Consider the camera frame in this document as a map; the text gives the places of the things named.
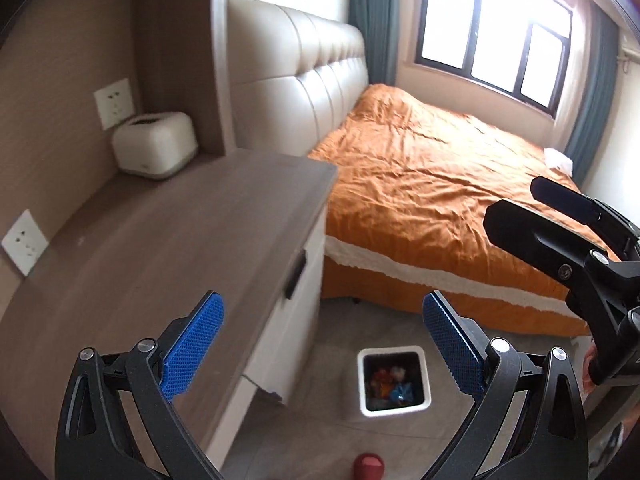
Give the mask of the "white square trash bin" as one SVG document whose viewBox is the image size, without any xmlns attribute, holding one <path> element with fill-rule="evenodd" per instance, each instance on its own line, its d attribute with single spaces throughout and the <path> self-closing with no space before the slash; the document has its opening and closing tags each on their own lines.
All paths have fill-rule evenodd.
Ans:
<svg viewBox="0 0 640 480">
<path fill-rule="evenodd" d="M 432 404 L 419 346 L 362 349 L 356 357 L 355 416 L 363 420 L 426 411 Z"/>
</svg>

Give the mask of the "white pillow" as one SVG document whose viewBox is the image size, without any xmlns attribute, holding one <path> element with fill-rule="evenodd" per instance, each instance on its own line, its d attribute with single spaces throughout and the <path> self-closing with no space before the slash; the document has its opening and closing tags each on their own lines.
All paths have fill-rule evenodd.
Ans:
<svg viewBox="0 0 640 480">
<path fill-rule="evenodd" d="M 559 171 L 570 178 L 573 177 L 574 162 L 555 148 L 544 149 L 544 163 L 551 170 Z"/>
</svg>

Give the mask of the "right teal curtain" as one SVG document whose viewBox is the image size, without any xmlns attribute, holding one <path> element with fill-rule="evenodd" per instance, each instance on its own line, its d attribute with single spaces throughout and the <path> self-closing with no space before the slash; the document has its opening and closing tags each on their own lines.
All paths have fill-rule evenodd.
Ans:
<svg viewBox="0 0 640 480">
<path fill-rule="evenodd" d="M 576 122 L 564 154 L 573 161 L 573 181 L 582 186 L 596 158 L 610 114 L 617 78 L 620 28 L 595 3 L 591 5 L 587 79 Z"/>
</svg>

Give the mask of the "teal curtain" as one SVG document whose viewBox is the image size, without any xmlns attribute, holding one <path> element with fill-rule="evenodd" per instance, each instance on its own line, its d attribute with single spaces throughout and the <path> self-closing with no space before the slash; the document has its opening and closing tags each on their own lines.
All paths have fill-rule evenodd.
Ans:
<svg viewBox="0 0 640 480">
<path fill-rule="evenodd" d="M 371 84 L 393 86 L 399 42 L 399 0 L 349 0 L 348 22 L 361 32 Z"/>
<path fill-rule="evenodd" d="M 617 78 L 620 28 L 595 3 L 591 5 L 587 79 L 576 122 L 564 154 L 573 161 L 573 181 L 582 186 L 596 158 L 610 114 Z"/>
</svg>

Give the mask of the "red slipper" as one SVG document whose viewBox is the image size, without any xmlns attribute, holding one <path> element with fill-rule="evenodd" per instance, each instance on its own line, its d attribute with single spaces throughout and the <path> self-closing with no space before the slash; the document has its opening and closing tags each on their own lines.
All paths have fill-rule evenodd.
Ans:
<svg viewBox="0 0 640 480">
<path fill-rule="evenodd" d="M 376 454 L 362 453 L 352 463 L 352 480 L 382 480 L 384 474 L 384 460 Z"/>
</svg>

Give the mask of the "black framed window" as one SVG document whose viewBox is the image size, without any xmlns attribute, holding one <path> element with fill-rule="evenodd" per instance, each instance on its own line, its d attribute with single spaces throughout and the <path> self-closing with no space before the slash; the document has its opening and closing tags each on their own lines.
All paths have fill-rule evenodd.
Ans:
<svg viewBox="0 0 640 480">
<path fill-rule="evenodd" d="M 561 0 L 421 0 L 416 64 L 556 115 L 573 13 Z"/>
</svg>

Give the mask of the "white desk drawer cabinet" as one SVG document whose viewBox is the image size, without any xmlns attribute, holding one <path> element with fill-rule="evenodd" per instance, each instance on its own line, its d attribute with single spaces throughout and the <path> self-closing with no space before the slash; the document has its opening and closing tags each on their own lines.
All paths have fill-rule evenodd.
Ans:
<svg viewBox="0 0 640 480">
<path fill-rule="evenodd" d="M 231 445 L 255 393 L 274 394 L 287 404 L 314 342 L 326 240 L 326 211 L 322 210 L 304 249 L 306 262 L 293 291 L 281 295 L 258 339 L 247 367 L 221 417 L 206 456 L 218 468 Z"/>
</svg>

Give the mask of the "white tissue box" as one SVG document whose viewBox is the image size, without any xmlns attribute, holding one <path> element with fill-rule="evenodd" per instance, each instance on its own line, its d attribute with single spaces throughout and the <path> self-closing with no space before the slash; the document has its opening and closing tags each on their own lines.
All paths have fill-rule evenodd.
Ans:
<svg viewBox="0 0 640 480">
<path fill-rule="evenodd" d="M 125 174 L 164 180 L 194 159 L 198 139 L 187 114 L 152 113 L 119 126 L 112 136 L 112 148 L 117 166 Z"/>
</svg>

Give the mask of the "cream padded headboard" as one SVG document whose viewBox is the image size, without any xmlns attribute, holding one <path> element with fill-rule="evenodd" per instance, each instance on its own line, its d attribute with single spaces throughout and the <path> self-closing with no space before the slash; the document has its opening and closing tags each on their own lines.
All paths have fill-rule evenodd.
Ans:
<svg viewBox="0 0 640 480">
<path fill-rule="evenodd" d="M 227 0 L 239 148 L 305 156 L 369 85 L 358 28 L 259 0 Z"/>
</svg>

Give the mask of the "lower white wall socket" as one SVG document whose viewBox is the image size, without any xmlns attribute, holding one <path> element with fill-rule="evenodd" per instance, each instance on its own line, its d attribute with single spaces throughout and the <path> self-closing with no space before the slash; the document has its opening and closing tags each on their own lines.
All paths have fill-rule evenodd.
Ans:
<svg viewBox="0 0 640 480">
<path fill-rule="evenodd" d="M 49 241 L 26 209 L 6 232 L 1 246 L 17 270 L 27 276 L 49 247 Z"/>
</svg>

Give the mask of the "white wall socket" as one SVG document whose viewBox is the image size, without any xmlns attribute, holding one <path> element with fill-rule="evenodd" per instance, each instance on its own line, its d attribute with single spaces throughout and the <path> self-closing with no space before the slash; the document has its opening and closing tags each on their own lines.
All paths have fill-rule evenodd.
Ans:
<svg viewBox="0 0 640 480">
<path fill-rule="evenodd" d="M 134 99 L 128 78 L 93 93 L 103 130 L 111 129 L 134 116 Z"/>
<path fill-rule="evenodd" d="M 1 246 L 17 270 L 27 276 L 49 247 L 49 241 L 26 209 L 6 232 Z"/>
</svg>

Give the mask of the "upper white wall socket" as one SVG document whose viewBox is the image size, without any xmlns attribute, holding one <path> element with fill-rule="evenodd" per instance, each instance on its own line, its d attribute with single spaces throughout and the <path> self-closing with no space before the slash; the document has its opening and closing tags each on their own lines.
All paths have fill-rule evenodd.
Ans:
<svg viewBox="0 0 640 480">
<path fill-rule="evenodd" d="M 111 129 L 134 116 L 134 99 L 128 78 L 93 93 L 103 130 Z"/>
</svg>

